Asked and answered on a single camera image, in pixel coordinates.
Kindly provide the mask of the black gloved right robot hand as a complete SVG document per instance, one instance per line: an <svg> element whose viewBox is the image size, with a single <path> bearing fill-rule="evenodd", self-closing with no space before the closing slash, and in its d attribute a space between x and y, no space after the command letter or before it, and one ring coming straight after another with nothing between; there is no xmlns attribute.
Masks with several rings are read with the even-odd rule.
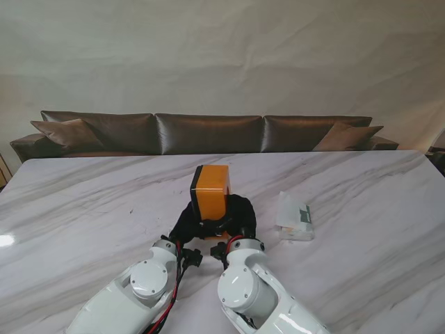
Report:
<svg viewBox="0 0 445 334"><path fill-rule="evenodd" d="M227 233L231 237L256 238L257 218L248 198L236 194L226 197L225 215L218 220L200 223L200 238L217 237Z"/></svg>

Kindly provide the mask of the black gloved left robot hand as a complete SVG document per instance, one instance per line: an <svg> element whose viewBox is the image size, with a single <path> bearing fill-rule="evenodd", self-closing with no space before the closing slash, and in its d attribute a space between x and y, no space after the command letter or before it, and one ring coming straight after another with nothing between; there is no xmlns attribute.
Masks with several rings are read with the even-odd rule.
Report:
<svg viewBox="0 0 445 334"><path fill-rule="evenodd" d="M179 242L182 246L194 238L204 239L207 236L200 223L193 211L192 203L189 202L168 235L168 239L173 243Z"/></svg>

